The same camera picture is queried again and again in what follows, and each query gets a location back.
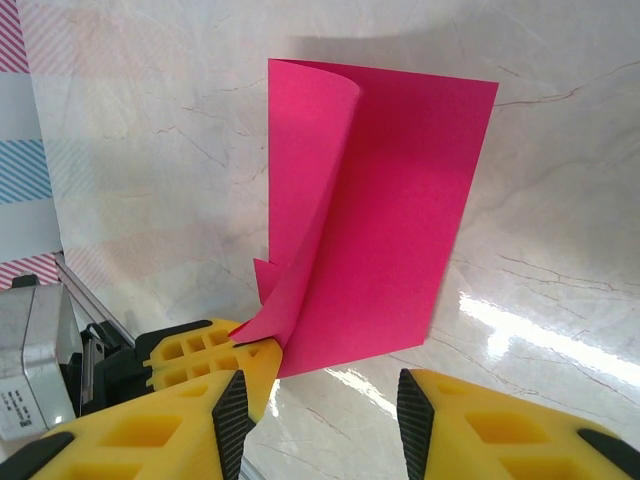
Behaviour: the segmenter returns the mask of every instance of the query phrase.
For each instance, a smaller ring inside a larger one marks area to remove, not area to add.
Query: white marble wall
[[[431,337],[280,382],[247,444],[269,480],[403,478],[402,367],[640,447],[636,0],[19,4],[67,255],[134,331],[258,307],[267,57],[501,83]]]

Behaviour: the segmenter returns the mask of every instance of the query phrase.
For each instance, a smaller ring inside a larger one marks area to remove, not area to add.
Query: pink card
[[[280,376],[422,344],[497,84],[269,61],[269,261]]]

